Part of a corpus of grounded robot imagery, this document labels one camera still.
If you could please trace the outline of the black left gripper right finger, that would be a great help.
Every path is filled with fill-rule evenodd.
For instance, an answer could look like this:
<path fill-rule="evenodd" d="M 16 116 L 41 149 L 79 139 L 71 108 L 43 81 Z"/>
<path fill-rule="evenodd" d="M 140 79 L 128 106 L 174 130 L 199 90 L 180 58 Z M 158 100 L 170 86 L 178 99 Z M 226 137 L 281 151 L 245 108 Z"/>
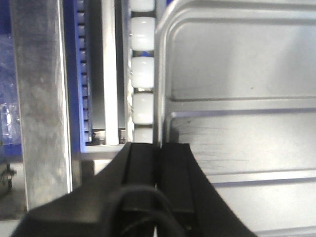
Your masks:
<path fill-rule="evenodd" d="M 189 237 L 253 237 L 198 165 L 189 144 L 166 143 L 159 154 L 158 188 Z"/>

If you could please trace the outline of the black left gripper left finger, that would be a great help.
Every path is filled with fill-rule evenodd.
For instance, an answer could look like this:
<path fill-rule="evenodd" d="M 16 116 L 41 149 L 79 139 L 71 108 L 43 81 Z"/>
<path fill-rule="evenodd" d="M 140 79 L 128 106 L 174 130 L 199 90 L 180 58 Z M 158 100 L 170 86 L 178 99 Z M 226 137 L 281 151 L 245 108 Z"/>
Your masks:
<path fill-rule="evenodd" d="M 98 237 L 112 227 L 111 209 L 148 210 L 153 205 L 155 147 L 127 143 L 97 175 L 71 193 L 27 212 L 13 237 Z"/>

